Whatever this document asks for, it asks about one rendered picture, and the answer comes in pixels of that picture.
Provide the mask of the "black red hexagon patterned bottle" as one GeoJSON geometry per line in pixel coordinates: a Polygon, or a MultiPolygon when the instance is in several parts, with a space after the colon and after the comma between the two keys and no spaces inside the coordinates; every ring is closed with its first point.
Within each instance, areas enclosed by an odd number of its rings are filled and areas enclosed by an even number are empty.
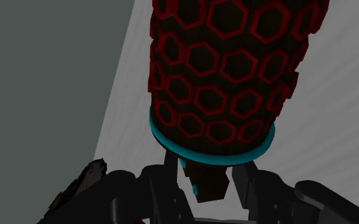
{"type": "Polygon", "coordinates": [[[330,0],[151,0],[150,128],[198,202],[263,155],[330,0]]]}

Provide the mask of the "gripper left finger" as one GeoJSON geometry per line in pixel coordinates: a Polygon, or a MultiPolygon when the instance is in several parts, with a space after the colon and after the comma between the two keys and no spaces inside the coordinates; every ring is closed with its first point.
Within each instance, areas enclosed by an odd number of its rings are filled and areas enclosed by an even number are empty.
{"type": "Polygon", "coordinates": [[[177,184],[178,159],[166,153],[164,164],[148,165],[139,177],[108,172],[38,224],[195,224],[187,198],[177,184]]]}

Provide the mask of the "dark rough lump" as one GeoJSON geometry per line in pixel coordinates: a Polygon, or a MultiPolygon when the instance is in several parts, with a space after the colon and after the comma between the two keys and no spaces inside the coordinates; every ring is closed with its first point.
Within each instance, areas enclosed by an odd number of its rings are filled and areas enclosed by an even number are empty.
{"type": "Polygon", "coordinates": [[[71,182],[71,184],[63,191],[60,192],[48,206],[48,211],[44,217],[48,216],[53,211],[72,200],[75,196],[98,182],[106,176],[107,163],[103,158],[91,161],[82,170],[81,174],[71,182]]]}

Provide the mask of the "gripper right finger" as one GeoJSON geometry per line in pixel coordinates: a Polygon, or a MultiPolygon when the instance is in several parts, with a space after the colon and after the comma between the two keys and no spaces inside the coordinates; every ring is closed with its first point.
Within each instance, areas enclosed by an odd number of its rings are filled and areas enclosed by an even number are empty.
{"type": "Polygon", "coordinates": [[[232,168],[239,200],[256,224],[359,224],[359,207],[311,180],[294,187],[254,162],[232,168]]]}

